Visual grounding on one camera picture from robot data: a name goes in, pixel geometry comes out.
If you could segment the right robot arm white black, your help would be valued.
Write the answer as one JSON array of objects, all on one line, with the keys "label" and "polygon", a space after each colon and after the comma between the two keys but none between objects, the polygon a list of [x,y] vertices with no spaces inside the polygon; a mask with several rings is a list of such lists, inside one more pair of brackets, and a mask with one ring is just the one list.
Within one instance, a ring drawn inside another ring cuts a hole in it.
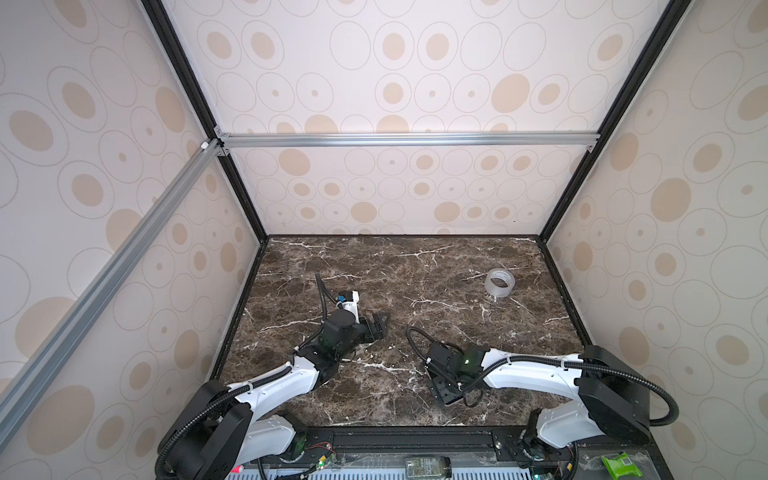
[{"label": "right robot arm white black", "polygon": [[680,409],[663,387],[641,376],[602,347],[580,354],[540,356],[476,345],[461,349],[433,341],[417,353],[445,405],[479,391],[520,389],[568,401],[531,412],[523,442],[553,448],[598,436],[643,445],[651,430],[669,426]]}]

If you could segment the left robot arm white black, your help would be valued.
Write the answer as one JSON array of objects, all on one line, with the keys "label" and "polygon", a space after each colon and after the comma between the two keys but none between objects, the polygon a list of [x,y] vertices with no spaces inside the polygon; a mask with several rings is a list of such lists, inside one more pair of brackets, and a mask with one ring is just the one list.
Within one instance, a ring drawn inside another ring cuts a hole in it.
[{"label": "left robot arm white black", "polygon": [[391,315],[371,319],[339,309],[292,360],[250,380],[204,383],[157,447],[158,479],[224,479],[241,465],[272,455],[300,454],[305,426],[293,416],[267,414],[327,383],[357,346],[386,336]]}]

